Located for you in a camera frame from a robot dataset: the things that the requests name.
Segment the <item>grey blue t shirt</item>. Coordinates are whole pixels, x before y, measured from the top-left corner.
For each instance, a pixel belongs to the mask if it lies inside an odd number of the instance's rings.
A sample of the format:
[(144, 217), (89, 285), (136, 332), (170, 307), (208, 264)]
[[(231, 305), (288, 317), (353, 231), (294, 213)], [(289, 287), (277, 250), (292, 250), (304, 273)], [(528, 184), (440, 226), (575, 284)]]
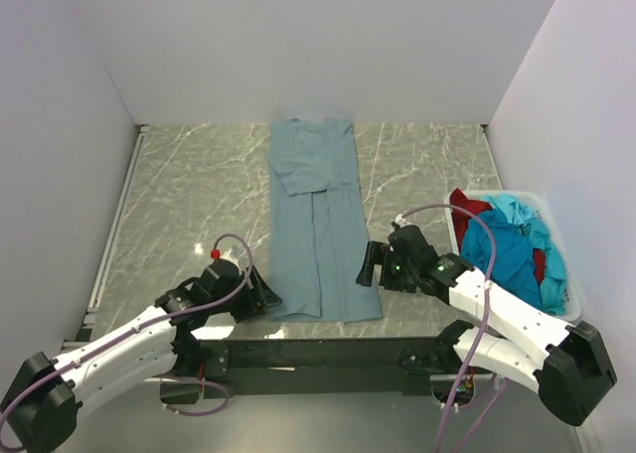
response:
[(270, 126), (269, 285), (290, 322), (382, 318), (379, 290), (356, 277), (369, 234), (354, 124), (287, 120)]

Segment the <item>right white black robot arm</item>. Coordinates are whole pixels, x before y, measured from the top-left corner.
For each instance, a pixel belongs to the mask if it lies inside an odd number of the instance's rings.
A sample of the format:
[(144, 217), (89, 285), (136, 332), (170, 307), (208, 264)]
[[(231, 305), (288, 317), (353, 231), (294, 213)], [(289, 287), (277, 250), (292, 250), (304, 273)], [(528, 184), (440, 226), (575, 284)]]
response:
[(545, 408), (580, 426), (617, 383), (600, 332), (530, 306), (455, 253), (438, 255), (414, 225), (398, 226), (387, 241), (370, 241), (356, 278), (396, 292), (421, 292), (477, 320), (454, 321), (436, 338), (433, 362), (450, 373), (477, 367), (510, 379), (539, 396)]

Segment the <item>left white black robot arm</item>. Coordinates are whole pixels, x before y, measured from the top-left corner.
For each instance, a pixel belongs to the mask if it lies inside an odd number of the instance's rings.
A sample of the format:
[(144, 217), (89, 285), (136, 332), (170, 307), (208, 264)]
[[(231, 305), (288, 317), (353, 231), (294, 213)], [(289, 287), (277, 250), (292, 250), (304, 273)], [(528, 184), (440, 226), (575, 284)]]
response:
[(1, 402), (1, 423), (19, 439), (17, 451), (52, 452), (82, 417), (137, 384), (193, 373), (206, 360), (194, 333), (209, 317), (228, 313), (240, 323), (281, 303), (255, 268), (217, 259), (109, 334), (53, 359), (27, 359)]

